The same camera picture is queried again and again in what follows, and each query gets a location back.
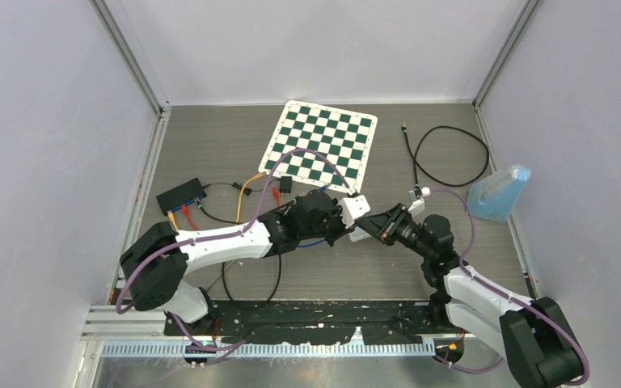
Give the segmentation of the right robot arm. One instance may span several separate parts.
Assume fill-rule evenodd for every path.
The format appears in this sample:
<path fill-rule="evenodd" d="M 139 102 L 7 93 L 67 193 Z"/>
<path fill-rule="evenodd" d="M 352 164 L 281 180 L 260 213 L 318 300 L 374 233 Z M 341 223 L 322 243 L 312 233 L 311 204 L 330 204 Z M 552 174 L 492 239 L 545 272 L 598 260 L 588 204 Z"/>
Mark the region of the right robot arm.
<path fill-rule="evenodd" d="M 506 362 L 521 387 L 581 384 L 589 363 L 560 306 L 548 297 L 513 293 L 477 272 L 453 247 L 447 218 L 433 214 L 416 223 L 403 205 L 364 216 L 357 225 L 381 243 L 399 243 L 420 255 L 435 288 L 429 321 L 439 331 L 463 329 Z"/>

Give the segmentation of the black network switch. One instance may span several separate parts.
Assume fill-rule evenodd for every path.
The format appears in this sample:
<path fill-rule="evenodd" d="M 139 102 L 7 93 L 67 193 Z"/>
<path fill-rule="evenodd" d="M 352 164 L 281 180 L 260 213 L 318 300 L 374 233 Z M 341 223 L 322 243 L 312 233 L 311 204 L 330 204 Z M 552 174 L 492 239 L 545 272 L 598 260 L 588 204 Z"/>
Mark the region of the black network switch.
<path fill-rule="evenodd" d="M 198 178 L 190 179 L 166 192 L 158 194 L 156 200 L 163 215 L 181 209 L 182 205 L 190 205 L 207 197 L 205 189 Z"/>

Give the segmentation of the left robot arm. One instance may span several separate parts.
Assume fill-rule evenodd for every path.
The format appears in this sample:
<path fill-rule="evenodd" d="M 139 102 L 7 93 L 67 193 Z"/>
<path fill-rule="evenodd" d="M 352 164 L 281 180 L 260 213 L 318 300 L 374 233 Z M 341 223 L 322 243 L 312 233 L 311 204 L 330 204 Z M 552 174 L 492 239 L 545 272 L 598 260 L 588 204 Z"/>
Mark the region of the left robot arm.
<path fill-rule="evenodd" d="M 369 211 L 363 195 L 337 200 L 312 190 L 241 225 L 187 231 L 156 223 L 120 257 L 125 286 L 116 311 L 162 309 L 194 333 L 207 334 L 216 314 L 207 292 L 187 283 L 185 275 L 233 260 L 284 255 L 306 240 L 332 244 Z"/>

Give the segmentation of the white router box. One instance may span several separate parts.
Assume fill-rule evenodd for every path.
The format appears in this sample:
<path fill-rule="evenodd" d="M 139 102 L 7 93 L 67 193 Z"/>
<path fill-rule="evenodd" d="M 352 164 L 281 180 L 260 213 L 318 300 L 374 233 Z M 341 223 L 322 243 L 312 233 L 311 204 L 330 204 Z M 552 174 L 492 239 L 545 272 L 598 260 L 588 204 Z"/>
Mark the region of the white router box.
<path fill-rule="evenodd" d="M 355 226 L 353 228 L 353 231 L 349 233 L 349 239 L 351 242 L 354 242 L 354 243 L 364 240 L 366 238 L 370 238 L 370 234 L 359 226 Z"/>

